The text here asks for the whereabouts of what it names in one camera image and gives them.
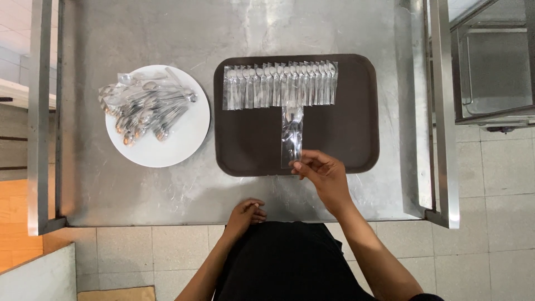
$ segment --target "white plate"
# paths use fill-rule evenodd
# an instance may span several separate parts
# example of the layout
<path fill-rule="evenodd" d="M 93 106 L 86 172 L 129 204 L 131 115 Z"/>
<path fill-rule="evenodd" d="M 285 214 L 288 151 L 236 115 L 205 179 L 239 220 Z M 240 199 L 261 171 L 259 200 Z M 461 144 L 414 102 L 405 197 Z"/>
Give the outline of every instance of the white plate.
<path fill-rule="evenodd" d="M 165 65 L 152 65 L 139 68 L 134 72 L 167 74 Z M 106 114 L 106 129 L 115 148 L 130 161 L 147 167 L 167 167 L 175 165 L 193 155 L 201 146 L 210 125 L 208 98 L 201 86 L 186 72 L 170 67 L 184 86 L 197 94 L 197 101 L 171 128 L 169 137 L 160 142 L 152 132 L 147 132 L 133 146 L 123 144 L 123 135 L 115 130 L 116 118 Z"/>

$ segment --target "right hand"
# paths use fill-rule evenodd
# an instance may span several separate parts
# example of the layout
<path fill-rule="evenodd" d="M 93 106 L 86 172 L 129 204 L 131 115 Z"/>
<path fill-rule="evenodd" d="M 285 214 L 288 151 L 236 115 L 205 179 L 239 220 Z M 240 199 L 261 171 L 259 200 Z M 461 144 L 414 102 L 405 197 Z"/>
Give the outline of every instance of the right hand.
<path fill-rule="evenodd" d="M 345 209 L 355 207 L 347 186 L 346 168 L 339 160 L 319 150 L 304 149 L 301 161 L 290 162 L 294 175 L 308 178 L 316 187 L 319 198 L 335 217 Z"/>

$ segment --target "tile floor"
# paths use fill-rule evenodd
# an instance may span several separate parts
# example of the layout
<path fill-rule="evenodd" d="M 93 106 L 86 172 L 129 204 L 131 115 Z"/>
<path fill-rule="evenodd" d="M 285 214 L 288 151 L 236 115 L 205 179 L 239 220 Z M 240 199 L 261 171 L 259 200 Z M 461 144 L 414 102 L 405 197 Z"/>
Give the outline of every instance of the tile floor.
<path fill-rule="evenodd" d="M 460 230 L 426 221 L 371 223 L 426 292 L 445 300 L 535 300 L 535 130 L 457 129 Z M 369 287 L 338 224 L 355 277 Z M 155 285 L 172 301 L 224 226 L 62 229 L 76 242 L 78 290 Z"/>

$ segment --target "non-slip tray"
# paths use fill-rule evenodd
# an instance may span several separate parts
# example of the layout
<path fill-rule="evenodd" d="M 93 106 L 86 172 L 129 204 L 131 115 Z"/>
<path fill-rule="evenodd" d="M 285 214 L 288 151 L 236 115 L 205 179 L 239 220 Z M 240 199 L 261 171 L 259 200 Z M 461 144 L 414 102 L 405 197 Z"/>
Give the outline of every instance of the non-slip tray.
<path fill-rule="evenodd" d="M 370 61 L 357 54 L 234 57 L 213 75 L 216 160 L 235 177 L 290 175 L 281 168 L 281 108 L 223 110 L 223 67 L 263 63 L 338 62 L 336 103 L 304 107 L 303 149 L 336 157 L 348 174 L 370 170 L 379 158 L 377 80 Z"/>

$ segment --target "stainless steel counter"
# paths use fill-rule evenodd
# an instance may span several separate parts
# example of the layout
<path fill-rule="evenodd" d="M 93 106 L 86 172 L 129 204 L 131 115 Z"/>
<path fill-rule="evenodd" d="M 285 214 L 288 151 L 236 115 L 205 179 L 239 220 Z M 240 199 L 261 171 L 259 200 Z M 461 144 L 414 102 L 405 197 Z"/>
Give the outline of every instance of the stainless steel counter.
<path fill-rule="evenodd" d="M 216 66 L 257 55 L 367 57 L 377 71 L 380 156 L 370 171 L 348 175 L 353 201 L 370 221 L 422 219 L 432 208 L 425 2 L 91 0 L 60 6 L 57 216 L 70 226 L 225 223 L 246 197 L 266 202 L 268 220 L 334 220 L 308 180 L 223 173 L 213 119 L 199 150 L 168 168 L 130 162 L 106 133 L 97 89 L 118 72 L 178 67 L 203 86 L 213 118 Z"/>

